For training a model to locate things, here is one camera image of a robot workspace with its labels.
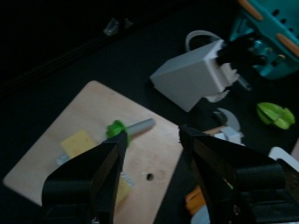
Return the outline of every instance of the white object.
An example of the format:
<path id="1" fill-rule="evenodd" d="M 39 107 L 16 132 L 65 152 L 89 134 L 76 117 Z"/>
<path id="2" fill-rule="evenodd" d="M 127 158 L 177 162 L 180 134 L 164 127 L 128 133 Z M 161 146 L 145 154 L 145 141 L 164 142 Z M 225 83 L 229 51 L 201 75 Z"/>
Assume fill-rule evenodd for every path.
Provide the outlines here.
<path id="1" fill-rule="evenodd" d="M 168 59 L 151 75 L 153 87 L 187 112 L 201 97 L 223 93 L 239 78 L 229 64 L 215 61 L 221 44 L 220 39 Z"/>
<path id="2" fill-rule="evenodd" d="M 213 135 L 217 139 L 221 139 L 221 140 L 227 140 L 225 136 L 223 133 L 217 133 Z"/>
<path id="3" fill-rule="evenodd" d="M 153 118 L 149 118 L 131 126 L 127 127 L 127 134 L 129 136 L 145 131 L 145 130 L 149 130 L 152 127 L 155 126 L 155 119 Z"/>
<path id="4" fill-rule="evenodd" d="M 220 129 L 220 132 L 224 134 L 227 141 L 233 144 L 241 144 L 240 133 L 235 131 L 231 127 L 224 127 L 223 129 Z"/>
<path id="5" fill-rule="evenodd" d="M 291 155 L 296 159 L 296 161 L 299 161 L 299 138 L 296 140 Z"/>
<path id="6" fill-rule="evenodd" d="M 211 224 L 211 217 L 207 206 L 203 206 L 191 217 L 191 224 Z"/>
<path id="7" fill-rule="evenodd" d="M 283 159 L 290 166 L 299 172 L 299 162 L 295 158 L 279 147 L 274 147 L 268 153 L 268 156 L 274 159 Z"/>

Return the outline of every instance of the lime green object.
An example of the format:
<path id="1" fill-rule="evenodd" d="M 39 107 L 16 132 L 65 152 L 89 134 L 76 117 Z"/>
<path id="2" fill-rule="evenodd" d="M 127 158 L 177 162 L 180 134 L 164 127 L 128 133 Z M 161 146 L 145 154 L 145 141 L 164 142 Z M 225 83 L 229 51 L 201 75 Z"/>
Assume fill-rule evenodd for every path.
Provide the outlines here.
<path id="1" fill-rule="evenodd" d="M 260 102 L 256 105 L 256 113 L 264 124 L 272 124 L 283 130 L 288 130 L 295 124 L 295 116 L 288 108 L 282 108 L 271 102 Z"/>
<path id="2" fill-rule="evenodd" d="M 107 126 L 107 138 L 115 137 L 121 131 L 127 133 L 127 126 L 119 121 L 115 120 L 111 125 Z M 127 145 L 129 145 L 131 137 L 127 133 Z"/>

